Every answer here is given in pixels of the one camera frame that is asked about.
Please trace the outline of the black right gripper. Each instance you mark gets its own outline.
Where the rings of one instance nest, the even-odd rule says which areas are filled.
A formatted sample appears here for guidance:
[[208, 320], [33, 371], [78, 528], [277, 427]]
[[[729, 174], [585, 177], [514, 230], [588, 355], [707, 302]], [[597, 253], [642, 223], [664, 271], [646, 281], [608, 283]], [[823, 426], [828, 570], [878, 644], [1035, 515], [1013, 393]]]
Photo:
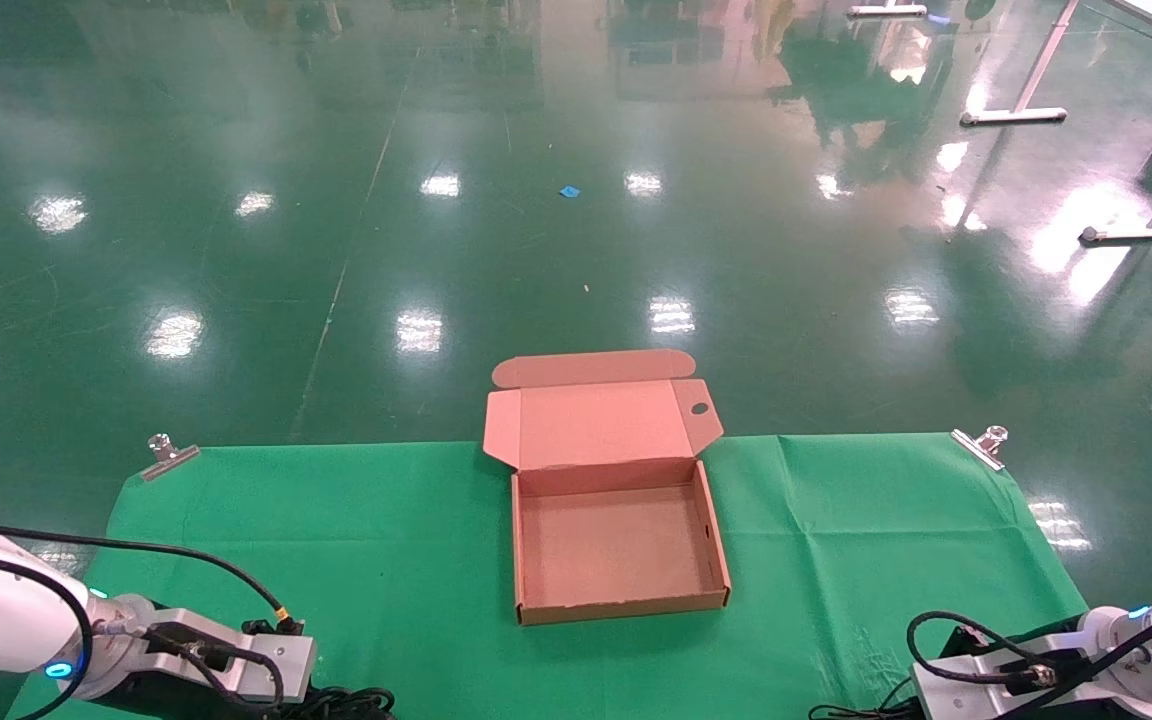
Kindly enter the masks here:
[[1034, 659], [1046, 664], [1047, 657], [1069, 655], [1062, 650], [1064, 641], [1053, 641], [1053, 637], [1078, 629], [1079, 620], [1060, 620], [1028, 632], [1005, 634], [979, 623], [955, 620], [950, 637], [940, 652], [940, 666], [1029, 666]]

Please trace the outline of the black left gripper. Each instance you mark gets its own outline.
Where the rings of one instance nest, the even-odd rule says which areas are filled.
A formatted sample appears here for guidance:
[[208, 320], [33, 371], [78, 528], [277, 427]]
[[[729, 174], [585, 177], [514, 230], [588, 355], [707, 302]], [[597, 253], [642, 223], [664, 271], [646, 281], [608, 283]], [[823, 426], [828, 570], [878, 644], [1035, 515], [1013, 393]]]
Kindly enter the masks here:
[[134, 673], [106, 694], [106, 707], [156, 719], [274, 719], [225, 702], [206, 682], [166, 673]]

